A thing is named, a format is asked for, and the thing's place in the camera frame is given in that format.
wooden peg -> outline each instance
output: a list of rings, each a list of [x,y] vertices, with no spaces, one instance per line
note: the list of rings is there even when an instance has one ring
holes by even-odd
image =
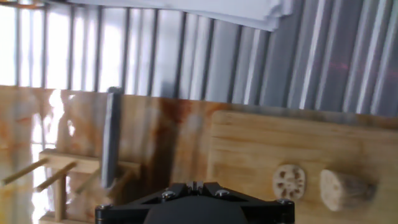
[[[79,196],[84,190],[86,190],[86,188],[95,180],[95,178],[97,176],[99,176],[100,174],[100,169],[97,169],[96,171],[94,171],[88,178],[86,181],[84,181],[84,183],[82,183],[79,188],[77,188],[75,190],[75,197]]]
[[[63,169],[59,170],[56,172],[53,176],[48,178],[45,182],[41,183],[39,186],[35,188],[36,192],[41,192],[44,189],[46,189],[48,186],[53,184],[56,180],[60,179],[63,175],[68,173],[71,169],[73,169],[77,165],[76,162],[71,162],[68,165],[66,165]]]
[[[66,219],[67,213],[67,175],[62,174],[55,185],[55,221]]]
[[[36,168],[46,164],[48,161],[49,161],[49,159],[47,159],[47,158],[41,159],[41,160],[31,164],[30,166],[25,167],[22,170],[16,172],[15,174],[12,174],[9,177],[6,177],[5,179],[1,180],[1,183],[0,183],[1,187],[5,186],[7,184],[10,184],[11,182],[13,182],[13,181],[19,179],[20,177],[22,177],[23,175],[26,175],[26,174],[32,172]]]
[[[134,170],[128,169],[123,176],[116,182],[113,188],[106,195],[108,198],[115,198],[120,193],[127,182],[134,176]]]

